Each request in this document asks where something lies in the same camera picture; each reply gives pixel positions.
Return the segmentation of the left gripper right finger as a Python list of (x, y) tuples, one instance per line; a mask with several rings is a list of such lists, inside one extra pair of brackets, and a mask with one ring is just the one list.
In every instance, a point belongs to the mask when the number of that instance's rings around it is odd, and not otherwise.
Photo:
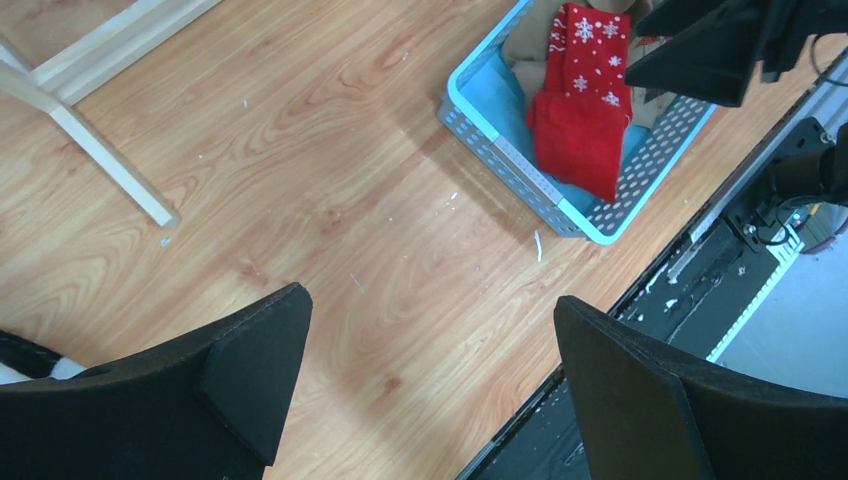
[(560, 356), (595, 479), (843, 479), (847, 402), (721, 367), (563, 296)]

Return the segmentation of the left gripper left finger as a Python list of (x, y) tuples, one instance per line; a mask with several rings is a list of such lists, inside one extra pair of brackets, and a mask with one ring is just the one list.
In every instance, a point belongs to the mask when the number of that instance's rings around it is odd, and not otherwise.
[(293, 283), (66, 380), (1, 384), (5, 479), (259, 479), (276, 460), (313, 301)]

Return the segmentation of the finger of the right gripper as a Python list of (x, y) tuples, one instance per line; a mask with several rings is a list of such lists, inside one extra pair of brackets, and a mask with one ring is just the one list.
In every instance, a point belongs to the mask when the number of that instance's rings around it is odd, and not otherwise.
[(739, 107), (760, 60), (768, 2), (661, 2), (635, 32), (666, 42), (627, 67), (625, 83)]

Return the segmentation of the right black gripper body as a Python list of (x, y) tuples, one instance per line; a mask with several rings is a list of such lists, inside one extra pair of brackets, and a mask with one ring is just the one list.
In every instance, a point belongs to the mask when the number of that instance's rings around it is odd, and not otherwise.
[(776, 83), (796, 66), (810, 36), (847, 33), (847, 2), (769, 1), (765, 18), (761, 81)]

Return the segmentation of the red patterned sock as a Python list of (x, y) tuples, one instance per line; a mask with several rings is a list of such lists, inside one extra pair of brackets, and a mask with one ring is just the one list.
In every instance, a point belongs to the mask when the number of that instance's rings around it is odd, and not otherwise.
[(631, 16), (566, 2), (552, 21), (543, 91), (584, 104), (632, 115), (624, 83), (631, 40)]

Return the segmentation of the tan brown sock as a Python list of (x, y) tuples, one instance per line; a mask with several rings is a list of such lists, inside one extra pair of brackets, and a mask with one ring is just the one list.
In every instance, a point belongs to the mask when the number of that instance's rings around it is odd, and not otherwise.
[[(501, 47), (505, 63), (523, 91), (526, 112), (542, 88), (547, 68), (549, 35), (554, 18), (564, 4), (565, 1), (557, 0), (535, 1)], [(654, 8), (654, 1), (651, 0), (577, 0), (575, 4), (604, 12), (625, 13), (634, 22), (647, 16)]]

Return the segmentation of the light blue plastic basket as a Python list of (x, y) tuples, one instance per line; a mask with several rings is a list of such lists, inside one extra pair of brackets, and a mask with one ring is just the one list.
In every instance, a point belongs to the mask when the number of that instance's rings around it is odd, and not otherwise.
[(557, 234), (616, 241), (713, 106), (626, 84), (653, 1), (521, 1), (450, 75), (439, 119)]

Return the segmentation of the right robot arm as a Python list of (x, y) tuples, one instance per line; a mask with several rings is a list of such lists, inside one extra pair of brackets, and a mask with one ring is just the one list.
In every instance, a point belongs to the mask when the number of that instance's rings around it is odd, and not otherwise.
[[(796, 66), (807, 39), (846, 31), (844, 1), (665, 1), (635, 32), (667, 41), (630, 65), (625, 82), (738, 107), (756, 68), (774, 83)], [(847, 129), (833, 146), (772, 163), (766, 179), (760, 189), (773, 202), (846, 204)]]

